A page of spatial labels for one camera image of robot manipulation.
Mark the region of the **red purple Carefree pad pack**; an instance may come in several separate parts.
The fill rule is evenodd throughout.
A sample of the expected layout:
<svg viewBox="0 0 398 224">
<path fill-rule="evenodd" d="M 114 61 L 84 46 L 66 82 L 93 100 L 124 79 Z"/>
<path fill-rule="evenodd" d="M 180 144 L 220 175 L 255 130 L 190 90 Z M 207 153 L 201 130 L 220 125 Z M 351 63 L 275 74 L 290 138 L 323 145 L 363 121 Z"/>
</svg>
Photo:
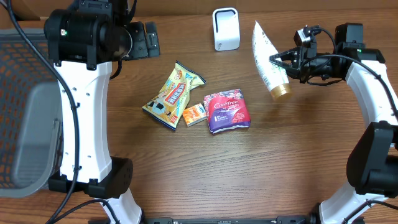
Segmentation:
<svg viewBox="0 0 398 224">
<path fill-rule="evenodd" d="M 251 117 L 240 89 L 206 95 L 203 104 L 211 134 L 251 125 Z"/>
</svg>

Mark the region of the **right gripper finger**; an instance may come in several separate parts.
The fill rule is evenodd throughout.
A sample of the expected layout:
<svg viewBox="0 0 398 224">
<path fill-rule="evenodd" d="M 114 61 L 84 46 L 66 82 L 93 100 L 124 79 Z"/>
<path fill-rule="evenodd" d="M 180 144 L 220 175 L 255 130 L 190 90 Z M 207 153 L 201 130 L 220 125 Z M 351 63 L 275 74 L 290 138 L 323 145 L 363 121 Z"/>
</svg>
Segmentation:
<svg viewBox="0 0 398 224">
<path fill-rule="evenodd" d="M 294 47 L 284 52 L 271 55 L 269 57 L 269 61 L 276 62 L 277 60 L 281 61 L 290 60 L 291 62 L 293 62 L 294 60 L 297 60 L 300 57 L 299 55 L 300 55 L 300 47 Z"/>
<path fill-rule="evenodd" d="M 271 74 L 277 77 L 299 79 L 300 69 L 280 60 L 270 60 Z"/>
</svg>

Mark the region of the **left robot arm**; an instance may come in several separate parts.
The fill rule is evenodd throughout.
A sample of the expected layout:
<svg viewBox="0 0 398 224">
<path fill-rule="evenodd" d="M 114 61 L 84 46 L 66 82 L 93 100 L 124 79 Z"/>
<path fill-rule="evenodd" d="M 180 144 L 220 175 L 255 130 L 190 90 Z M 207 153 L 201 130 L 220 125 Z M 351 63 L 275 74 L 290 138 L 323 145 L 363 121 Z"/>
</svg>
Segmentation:
<svg viewBox="0 0 398 224">
<path fill-rule="evenodd" d="M 107 94 L 114 62 L 134 46 L 127 29 L 135 7 L 127 1 L 75 1 L 45 21 L 49 59 L 62 101 L 63 156 L 49 189 L 82 191 L 102 204 L 109 223 L 144 223 L 129 188 L 132 161 L 113 157 L 107 140 Z"/>
</svg>

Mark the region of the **yellow snack bag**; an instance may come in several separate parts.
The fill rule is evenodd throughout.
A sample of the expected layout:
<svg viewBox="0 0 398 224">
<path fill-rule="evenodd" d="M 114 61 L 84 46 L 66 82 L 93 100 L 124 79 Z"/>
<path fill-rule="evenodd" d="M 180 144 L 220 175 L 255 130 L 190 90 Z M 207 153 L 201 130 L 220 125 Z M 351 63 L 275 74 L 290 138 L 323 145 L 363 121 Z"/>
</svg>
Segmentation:
<svg viewBox="0 0 398 224">
<path fill-rule="evenodd" d="M 201 75 L 176 61 L 174 69 L 161 90 L 142 109 L 175 131 L 190 101 L 190 91 L 205 83 L 206 80 Z"/>
</svg>

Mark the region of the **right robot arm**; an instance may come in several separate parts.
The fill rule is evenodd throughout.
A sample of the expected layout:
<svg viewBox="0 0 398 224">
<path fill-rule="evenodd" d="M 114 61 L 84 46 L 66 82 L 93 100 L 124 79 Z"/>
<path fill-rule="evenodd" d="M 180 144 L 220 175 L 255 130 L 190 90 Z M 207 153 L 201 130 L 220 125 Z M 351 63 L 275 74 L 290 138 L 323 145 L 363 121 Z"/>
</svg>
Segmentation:
<svg viewBox="0 0 398 224">
<path fill-rule="evenodd" d="M 363 223 L 362 214 L 374 205 L 392 209 L 386 202 L 397 197 L 397 95 L 389 83 L 385 59 L 378 49 L 366 48 L 363 25 L 345 23 L 329 34 L 332 53 L 317 51 L 320 26 L 304 27 L 294 36 L 296 46 L 271 55 L 270 63 L 300 83 L 313 77 L 344 81 L 361 108 L 366 130 L 349 155 L 347 181 L 329 199 L 314 206 L 302 223 Z"/>
</svg>

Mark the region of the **white tube gold cap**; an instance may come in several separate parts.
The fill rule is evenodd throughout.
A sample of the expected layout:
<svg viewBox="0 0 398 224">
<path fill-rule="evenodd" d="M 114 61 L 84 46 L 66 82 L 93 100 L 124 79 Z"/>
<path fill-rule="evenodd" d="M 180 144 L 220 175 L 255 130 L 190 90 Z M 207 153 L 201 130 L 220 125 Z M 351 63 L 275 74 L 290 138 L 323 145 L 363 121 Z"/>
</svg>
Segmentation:
<svg viewBox="0 0 398 224">
<path fill-rule="evenodd" d="M 252 52 L 257 71 L 274 101 L 287 100 L 292 96 L 288 77 L 271 74 L 269 57 L 278 51 L 268 38 L 258 21 L 255 21 L 252 34 Z"/>
</svg>

